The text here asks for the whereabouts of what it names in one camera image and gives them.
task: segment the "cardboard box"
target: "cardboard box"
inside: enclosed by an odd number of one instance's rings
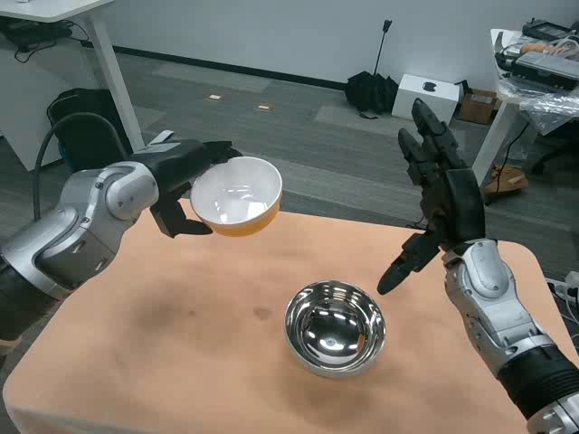
[[[468,122],[487,125],[496,105],[497,92],[470,88],[470,93],[464,95],[460,118]]]
[[[392,116],[412,120],[414,101],[420,98],[428,104],[439,120],[450,123],[459,103],[459,94],[460,87],[454,84],[404,74]]]

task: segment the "white box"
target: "white box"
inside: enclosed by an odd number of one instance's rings
[[[459,94],[460,87],[454,84],[404,74],[396,95],[392,116],[413,120],[413,103],[420,98],[432,109],[439,120],[448,124],[459,103]]]

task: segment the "black backpack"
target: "black backpack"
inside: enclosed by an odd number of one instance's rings
[[[72,113],[96,113],[119,133],[128,155],[133,153],[109,90],[73,89],[61,93],[46,110],[51,125]],[[79,119],[56,133],[61,156],[73,172],[100,169],[123,160],[110,132],[98,120]]]

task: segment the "desk leg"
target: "desk leg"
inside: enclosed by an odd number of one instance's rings
[[[145,147],[143,137],[141,136],[141,128],[138,125],[135,110],[130,102],[125,81],[120,73],[117,57],[112,49],[110,43],[109,33],[107,27],[102,21],[99,11],[89,14],[85,18],[88,27],[90,40],[94,45],[94,51],[97,54],[100,67],[102,68],[105,81],[107,82],[112,98],[115,100],[115,105],[119,111],[120,120],[130,141],[133,151]]]
[[[485,176],[497,157],[498,151],[505,143],[507,137],[510,137],[509,133],[513,130],[513,127],[519,123],[521,127],[525,125],[522,121],[523,119],[519,118],[517,104],[508,104],[506,102],[501,104],[497,117],[492,123],[487,138],[485,138],[477,159],[472,165],[472,171],[477,177],[479,185],[482,185]]]

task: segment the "baseboard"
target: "baseboard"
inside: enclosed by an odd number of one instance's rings
[[[91,42],[82,42],[82,46],[85,48],[93,48]],[[231,65],[228,63],[220,63],[218,61],[203,61],[201,59],[175,56],[173,54],[163,54],[161,52],[148,52],[145,50],[136,50],[134,48],[119,47],[117,45],[113,45],[113,49],[115,52],[121,54],[129,54],[131,56],[146,57],[149,59],[156,59],[158,61],[172,61],[174,63],[182,63],[184,65],[200,66],[214,70],[236,72],[238,74],[254,75],[256,77],[263,77],[264,79],[290,81],[292,83],[308,84],[310,86],[318,86],[320,88],[334,90],[344,90],[346,87],[345,83],[341,83],[339,81],[314,79],[312,77],[286,74],[285,72],[260,70],[257,68],[248,68],[246,66]]]

